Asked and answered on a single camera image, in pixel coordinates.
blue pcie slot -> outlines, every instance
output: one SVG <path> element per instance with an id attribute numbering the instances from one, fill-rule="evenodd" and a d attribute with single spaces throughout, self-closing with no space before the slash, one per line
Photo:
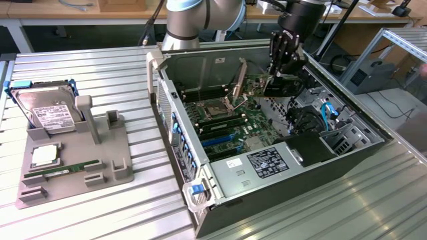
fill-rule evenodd
<path id="1" fill-rule="evenodd" d="M 235 135 L 236 134 L 233 133 L 233 134 L 229 134 L 228 136 L 223 136 L 220 138 L 204 141 L 204 142 L 201 142 L 201 146 L 203 147 L 208 147 L 208 146 L 212 146 L 212 145 L 216 145 L 216 144 L 221 144 L 221 143 L 229 142 L 229 141 L 233 140 Z"/>

green circuit board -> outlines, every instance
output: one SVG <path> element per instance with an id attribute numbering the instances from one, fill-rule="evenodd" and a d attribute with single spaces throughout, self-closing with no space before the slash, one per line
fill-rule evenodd
<path id="1" fill-rule="evenodd" d="M 247 101 L 233 111 L 225 107 L 224 98 L 184 103 L 201 144 L 215 141 L 223 136 L 232 135 L 232 140 L 204 147 L 205 154 L 211 161 L 217 161 L 267 147 L 279 138 L 279 134 L 268 118 L 256 107 L 256 100 L 259 100 L 257 97 L 248 96 Z M 243 98 L 239 98 L 235 104 L 237 105 L 241 101 Z M 231 127 L 221 128 L 221 130 L 217 131 L 215 131 L 216 129 L 212 130 L 211 134 L 221 134 L 205 139 L 207 135 L 200 131 L 200 129 L 204 130 L 205 128 L 197 127 L 197 124 L 209 124 L 209 122 L 215 121 L 217 123 L 211 126 L 221 127 L 227 123 L 232 123 L 229 124 Z"/>

workbench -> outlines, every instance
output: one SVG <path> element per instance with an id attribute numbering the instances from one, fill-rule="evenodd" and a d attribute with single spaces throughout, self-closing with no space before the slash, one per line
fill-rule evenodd
<path id="1" fill-rule="evenodd" d="M 33 47 L 27 38 L 23 26 L 69 26 L 69 25 L 143 25 L 152 16 L 159 0 L 147 0 L 147 10 L 135 12 L 100 12 L 96 0 L 73 0 L 73 4 L 93 3 L 95 6 L 87 7 L 87 11 L 81 11 L 72 7 L 64 6 L 57 0 L 37 0 L 33 3 L 16 3 L 9 5 L 7 15 L 9 18 L 0 18 L 0 26 L 8 28 L 19 51 L 21 53 L 32 53 Z M 338 23 L 346 13 L 343 9 L 338 15 L 331 14 L 327 24 L 334 24 L 330 34 L 326 36 L 322 44 L 331 37 L 332 30 L 338 27 Z M 278 23 L 276 15 L 266 15 L 256 6 L 247 5 L 247 23 L 248 24 L 275 24 Z M 423 16 L 411 14 L 416 21 Z M 167 23 L 165 6 L 159 13 L 156 24 Z M 412 26 L 412 20 L 408 17 L 375 17 L 364 12 L 359 7 L 354 11 L 346 21 L 348 24 L 408 24 Z M 216 41 L 224 41 L 225 31 L 217 31 Z"/>
<path id="2" fill-rule="evenodd" d="M 232 44 L 241 45 L 240 41 L 227 42 L 227 45 Z M 209 42 L 201 47 L 219 45 Z M 28 121 L 3 94 L 1 239 L 195 238 L 189 213 L 148 101 L 145 54 L 151 49 L 152 47 L 124 47 L 29 53 L 19 54 L 16 60 L 0 62 L 0 78 L 12 81 L 73 78 L 80 95 L 92 96 L 93 116 L 107 110 L 120 111 L 125 121 L 135 174 L 135 180 L 129 183 L 16 209 L 13 202 Z M 414 151 L 408 151 L 403 144 L 394 141 L 344 177 L 203 239 L 424 239 L 424 164 L 415 157 Z"/>

cardboard box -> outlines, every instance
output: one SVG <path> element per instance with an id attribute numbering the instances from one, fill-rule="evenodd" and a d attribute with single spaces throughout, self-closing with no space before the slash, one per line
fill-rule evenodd
<path id="1" fill-rule="evenodd" d="M 140 12 L 147 10 L 145 0 L 97 0 L 101 12 Z"/>

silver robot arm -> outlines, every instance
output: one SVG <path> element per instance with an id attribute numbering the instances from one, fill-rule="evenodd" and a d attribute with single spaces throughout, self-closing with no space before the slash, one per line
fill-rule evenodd
<path id="1" fill-rule="evenodd" d="M 245 0 L 168 0 L 161 50 L 199 48 L 201 29 L 232 31 L 245 17 Z"/>

